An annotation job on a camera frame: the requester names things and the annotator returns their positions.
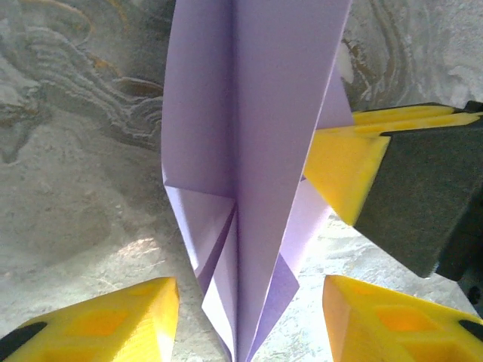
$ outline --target purple paper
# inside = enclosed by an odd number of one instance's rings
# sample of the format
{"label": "purple paper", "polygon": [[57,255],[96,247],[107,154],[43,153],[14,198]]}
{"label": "purple paper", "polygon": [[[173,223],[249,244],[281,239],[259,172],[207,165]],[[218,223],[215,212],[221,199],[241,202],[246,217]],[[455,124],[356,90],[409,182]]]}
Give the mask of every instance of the purple paper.
{"label": "purple paper", "polygon": [[352,123],[334,70],[348,10],[349,0],[177,1],[163,178],[231,360],[250,360],[281,317],[327,218],[300,180],[315,128]]}

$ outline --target yellow plastic block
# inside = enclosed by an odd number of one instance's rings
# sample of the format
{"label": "yellow plastic block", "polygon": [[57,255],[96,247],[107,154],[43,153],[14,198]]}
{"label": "yellow plastic block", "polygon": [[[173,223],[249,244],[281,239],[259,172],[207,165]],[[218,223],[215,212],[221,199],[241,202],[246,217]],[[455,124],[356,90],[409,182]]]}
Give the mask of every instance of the yellow plastic block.
{"label": "yellow plastic block", "polygon": [[357,220],[388,144],[389,137],[315,132],[303,174],[346,224]]}
{"label": "yellow plastic block", "polygon": [[390,137],[380,134],[462,126],[483,116],[483,113],[453,112],[447,106],[355,112],[355,126],[315,132],[303,174],[339,217],[346,224],[354,225],[390,142]]}
{"label": "yellow plastic block", "polygon": [[334,362],[481,362],[467,313],[355,279],[325,278],[323,306]]}
{"label": "yellow plastic block", "polygon": [[157,278],[44,314],[47,326],[6,362],[169,361],[178,319],[174,278]]}
{"label": "yellow plastic block", "polygon": [[[361,112],[354,115],[354,119],[359,115],[365,113],[378,113],[385,111],[374,111],[374,112]],[[454,127],[454,126],[464,126],[466,124],[473,123],[480,119],[483,113],[454,113],[452,115],[437,115],[427,118],[402,118],[400,115],[398,117],[377,117],[377,121],[366,123],[356,123],[355,126],[351,127],[336,127],[321,130],[321,132],[327,132],[332,134],[346,134],[346,135],[359,135],[365,137],[376,137],[383,132],[397,131],[397,130],[416,130],[422,128],[436,128],[436,127]]]}
{"label": "yellow plastic block", "polygon": [[448,106],[409,106],[391,109],[380,109],[368,112],[354,112],[354,123],[357,125],[409,121],[411,119],[450,115],[454,109]]}

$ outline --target black rubber pad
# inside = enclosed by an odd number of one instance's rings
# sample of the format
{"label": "black rubber pad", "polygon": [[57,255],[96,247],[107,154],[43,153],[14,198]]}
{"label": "black rubber pad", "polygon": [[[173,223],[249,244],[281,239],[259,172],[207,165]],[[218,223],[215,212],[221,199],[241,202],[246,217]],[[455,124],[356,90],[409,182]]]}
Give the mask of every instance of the black rubber pad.
{"label": "black rubber pad", "polygon": [[468,321],[466,319],[462,319],[460,321],[460,326],[462,326],[465,330],[470,332],[476,338],[483,342],[483,324],[478,324],[475,322]]}
{"label": "black rubber pad", "polygon": [[427,277],[483,186],[483,128],[441,127],[390,136],[355,228]]}
{"label": "black rubber pad", "polygon": [[27,343],[33,336],[47,326],[45,322],[37,322],[28,326],[12,330],[8,335],[0,339],[0,360],[6,360],[18,348]]}

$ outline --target concrete floor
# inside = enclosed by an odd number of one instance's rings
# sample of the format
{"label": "concrete floor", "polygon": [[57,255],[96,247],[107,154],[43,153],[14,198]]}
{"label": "concrete floor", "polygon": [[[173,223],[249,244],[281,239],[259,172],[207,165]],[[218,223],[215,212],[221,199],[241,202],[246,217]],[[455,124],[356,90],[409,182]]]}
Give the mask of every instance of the concrete floor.
{"label": "concrete floor", "polygon": [[[0,0],[21,10],[0,7],[0,336],[47,311],[176,275],[173,360],[223,360],[160,180],[171,2],[59,1]],[[477,0],[355,0],[337,60],[352,107],[483,100],[482,19]],[[15,57],[24,25],[35,52]],[[88,35],[89,26],[98,31]],[[150,112],[150,127],[138,111]],[[417,278],[335,216],[308,255],[297,297],[255,360],[331,360],[327,274],[472,310],[454,283]]]}

